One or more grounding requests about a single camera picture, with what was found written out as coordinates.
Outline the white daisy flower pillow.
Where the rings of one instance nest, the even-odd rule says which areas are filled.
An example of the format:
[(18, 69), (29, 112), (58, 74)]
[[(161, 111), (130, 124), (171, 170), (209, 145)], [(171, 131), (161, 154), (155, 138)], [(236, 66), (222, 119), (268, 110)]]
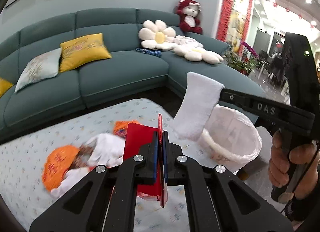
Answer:
[(176, 35), (175, 29), (167, 27), (166, 23), (161, 20), (145, 21), (138, 33), (143, 48), (164, 51), (172, 50), (178, 46), (175, 42)]

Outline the yellow embroidered cushion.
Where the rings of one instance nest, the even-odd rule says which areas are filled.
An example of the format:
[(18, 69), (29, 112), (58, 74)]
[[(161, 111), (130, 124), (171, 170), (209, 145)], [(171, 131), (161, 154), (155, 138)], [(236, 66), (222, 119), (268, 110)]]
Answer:
[(11, 82), (0, 78), (0, 97), (2, 97), (12, 87), (13, 84)]
[(85, 35), (63, 42), (60, 48), (62, 49), (60, 73), (74, 70), (96, 60), (112, 58), (104, 45), (102, 33)]

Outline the brown fuzzy scrunchie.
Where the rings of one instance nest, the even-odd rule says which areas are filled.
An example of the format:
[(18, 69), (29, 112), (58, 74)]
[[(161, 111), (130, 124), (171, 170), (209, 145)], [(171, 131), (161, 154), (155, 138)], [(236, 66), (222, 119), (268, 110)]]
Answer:
[(71, 166), (69, 167), (69, 170), (86, 167), (87, 161), (91, 157), (93, 150), (94, 148), (91, 146), (87, 146), (84, 144), (81, 145), (78, 154), (76, 155)]

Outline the large orange paper decoration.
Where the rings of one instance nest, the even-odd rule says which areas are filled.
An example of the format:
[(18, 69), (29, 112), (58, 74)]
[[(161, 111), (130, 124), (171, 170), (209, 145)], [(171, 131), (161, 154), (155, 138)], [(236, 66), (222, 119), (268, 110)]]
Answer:
[(51, 192), (61, 184), (78, 152), (78, 147), (66, 145), (49, 154), (42, 172), (42, 183), (47, 191)]

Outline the red cardboard box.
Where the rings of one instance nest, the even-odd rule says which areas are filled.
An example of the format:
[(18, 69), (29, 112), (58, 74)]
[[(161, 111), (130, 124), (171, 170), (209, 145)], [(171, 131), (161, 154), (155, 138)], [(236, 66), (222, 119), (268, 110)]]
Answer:
[(158, 127), (142, 124), (128, 125), (123, 160), (133, 158), (143, 164), (135, 171), (138, 182), (137, 196), (159, 201), (163, 208), (168, 200), (167, 186), (164, 182), (163, 119), (158, 114)]

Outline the red and white plush bear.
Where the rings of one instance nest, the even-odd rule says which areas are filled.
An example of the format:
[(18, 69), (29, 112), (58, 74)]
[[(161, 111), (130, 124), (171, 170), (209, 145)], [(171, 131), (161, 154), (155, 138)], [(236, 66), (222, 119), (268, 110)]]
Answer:
[(198, 15), (201, 12), (201, 5), (194, 0), (180, 0), (176, 14), (180, 17), (179, 27), (184, 33), (192, 32), (203, 34), (200, 27)]

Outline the white lined trash bin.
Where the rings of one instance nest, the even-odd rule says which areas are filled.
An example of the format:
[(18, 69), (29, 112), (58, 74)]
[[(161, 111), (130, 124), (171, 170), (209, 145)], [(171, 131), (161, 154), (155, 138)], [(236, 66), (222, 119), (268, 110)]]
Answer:
[(210, 157), (231, 169), (240, 169), (254, 160), (262, 139), (252, 121), (238, 110), (216, 105), (198, 140)]

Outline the white tissue paper pile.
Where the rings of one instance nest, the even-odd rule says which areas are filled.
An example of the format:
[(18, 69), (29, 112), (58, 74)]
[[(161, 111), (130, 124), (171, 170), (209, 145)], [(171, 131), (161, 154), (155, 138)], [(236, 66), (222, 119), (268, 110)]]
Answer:
[(60, 198), (63, 196), (92, 169), (99, 165), (111, 168), (123, 162), (125, 139), (119, 136), (110, 133), (98, 134), (88, 140), (84, 145), (94, 148), (91, 157), (87, 161), (87, 166), (68, 170), (61, 184), (50, 192), (52, 197)]

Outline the light blue embroidered cushion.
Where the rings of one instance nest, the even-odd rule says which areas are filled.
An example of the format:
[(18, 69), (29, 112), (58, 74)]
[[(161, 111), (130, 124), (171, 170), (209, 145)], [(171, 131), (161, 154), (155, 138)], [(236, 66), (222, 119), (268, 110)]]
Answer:
[(21, 73), (15, 93), (30, 84), (56, 77), (59, 73), (61, 51), (61, 48), (57, 48), (33, 58)]

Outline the white cloth towel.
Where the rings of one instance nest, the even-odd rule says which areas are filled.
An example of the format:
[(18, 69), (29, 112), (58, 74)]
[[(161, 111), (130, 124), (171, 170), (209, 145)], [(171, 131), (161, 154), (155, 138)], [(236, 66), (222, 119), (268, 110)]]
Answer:
[(187, 73), (185, 96), (172, 122), (177, 138), (191, 141), (199, 139), (224, 88), (223, 84), (209, 77)]

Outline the blue beaded item on sofa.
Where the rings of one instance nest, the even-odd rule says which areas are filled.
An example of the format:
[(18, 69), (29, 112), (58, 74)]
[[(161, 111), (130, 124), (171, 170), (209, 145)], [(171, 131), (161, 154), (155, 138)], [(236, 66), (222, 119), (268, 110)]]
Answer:
[(156, 57), (162, 56), (162, 51), (157, 49), (135, 48), (135, 51), (141, 54), (152, 55)]

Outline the floral light blue tablecloth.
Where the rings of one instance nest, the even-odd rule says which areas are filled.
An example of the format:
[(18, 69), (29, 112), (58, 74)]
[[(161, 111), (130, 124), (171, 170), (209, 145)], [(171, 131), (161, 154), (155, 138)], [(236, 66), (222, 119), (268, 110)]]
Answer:
[[(163, 118), (170, 142), (181, 146), (185, 155), (203, 166), (216, 165), (197, 143), (175, 137), (172, 117), (160, 105), (145, 98), (133, 99), (2, 144), (1, 197), (19, 225), (29, 229), (33, 220), (55, 202), (42, 183), (43, 167), (53, 150), (69, 145), (80, 147), (99, 134), (111, 133), (116, 121), (137, 120), (156, 127), (159, 117)], [(134, 230), (188, 231), (184, 188), (169, 187), (164, 208), (157, 201), (137, 198)]]

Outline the teal green sofa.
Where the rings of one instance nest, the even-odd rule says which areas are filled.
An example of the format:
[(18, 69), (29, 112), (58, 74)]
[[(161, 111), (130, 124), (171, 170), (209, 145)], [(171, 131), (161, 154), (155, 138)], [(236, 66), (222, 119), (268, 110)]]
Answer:
[(189, 62), (171, 51), (161, 57), (138, 53), (138, 32), (146, 20), (161, 20), (181, 34), (176, 14), (133, 8), (98, 8), (48, 18), (24, 27), (1, 43), (1, 78), (13, 85), (34, 57), (61, 43), (103, 34), (110, 59), (97, 60), (1, 97), (1, 140), (43, 128), (88, 108), (160, 88), (183, 97), (187, 73), (210, 77), (226, 88), (263, 97), (254, 81), (225, 64)]

